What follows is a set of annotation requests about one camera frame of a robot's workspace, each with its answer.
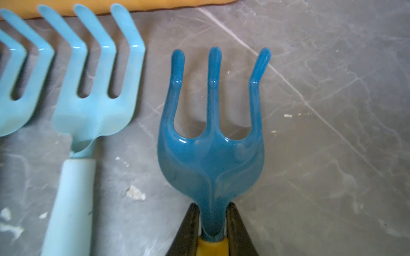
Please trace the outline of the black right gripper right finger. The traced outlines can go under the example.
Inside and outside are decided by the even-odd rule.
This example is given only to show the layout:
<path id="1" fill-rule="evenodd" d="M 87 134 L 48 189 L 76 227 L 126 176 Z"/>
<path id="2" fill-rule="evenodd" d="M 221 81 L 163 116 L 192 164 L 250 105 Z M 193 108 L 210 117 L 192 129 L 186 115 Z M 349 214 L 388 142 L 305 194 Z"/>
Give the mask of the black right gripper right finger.
<path id="1" fill-rule="evenodd" d="M 226 232 L 230 256 L 258 256 L 240 213 L 233 202 L 226 209 Z"/>

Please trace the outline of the orange plastic storage tray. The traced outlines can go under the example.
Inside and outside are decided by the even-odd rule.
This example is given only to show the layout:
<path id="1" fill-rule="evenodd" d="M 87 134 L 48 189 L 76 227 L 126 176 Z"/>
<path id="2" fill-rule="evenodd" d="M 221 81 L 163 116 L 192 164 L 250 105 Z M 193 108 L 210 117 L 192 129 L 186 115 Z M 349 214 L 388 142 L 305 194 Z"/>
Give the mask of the orange plastic storage tray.
<path id="1" fill-rule="evenodd" d="M 24 19 L 39 18 L 37 7 L 41 4 L 51 7 L 62 16 L 74 16 L 73 7 L 82 4 L 95 14 L 110 12 L 110 7 L 118 3 L 129 11 L 149 11 L 174 9 L 179 7 L 197 7 L 202 5 L 229 4 L 235 0 L 1 0 L 1 8 L 13 11 Z"/>

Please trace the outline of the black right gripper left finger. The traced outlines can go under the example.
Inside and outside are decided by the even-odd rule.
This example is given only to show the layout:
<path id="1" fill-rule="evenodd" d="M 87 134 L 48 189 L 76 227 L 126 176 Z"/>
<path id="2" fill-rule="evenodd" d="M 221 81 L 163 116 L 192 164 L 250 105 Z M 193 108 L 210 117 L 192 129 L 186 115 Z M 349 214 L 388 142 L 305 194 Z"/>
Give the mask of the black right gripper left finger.
<path id="1" fill-rule="evenodd" d="M 191 203 L 166 256 L 195 256 L 199 224 L 199 207 Z"/>

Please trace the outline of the dark blue rake yellow handle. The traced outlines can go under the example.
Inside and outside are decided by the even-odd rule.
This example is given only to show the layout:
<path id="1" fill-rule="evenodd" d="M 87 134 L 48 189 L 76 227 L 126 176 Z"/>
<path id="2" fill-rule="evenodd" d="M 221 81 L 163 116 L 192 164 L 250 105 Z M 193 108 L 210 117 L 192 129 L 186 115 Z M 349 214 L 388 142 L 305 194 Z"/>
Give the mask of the dark blue rake yellow handle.
<path id="1" fill-rule="evenodd" d="M 173 52 L 159 127 L 158 161 L 166 180 L 199 207 L 196 256 L 229 256 L 226 209 L 236 196 L 256 183 L 262 172 L 265 153 L 259 83 L 270 59 L 270 50 L 262 49 L 249 80 L 251 130 L 245 138 L 233 140 L 220 129 L 222 53 L 218 47 L 211 48 L 206 127 L 198 137 L 185 138 L 174 127 L 185 59 L 181 50 Z"/>

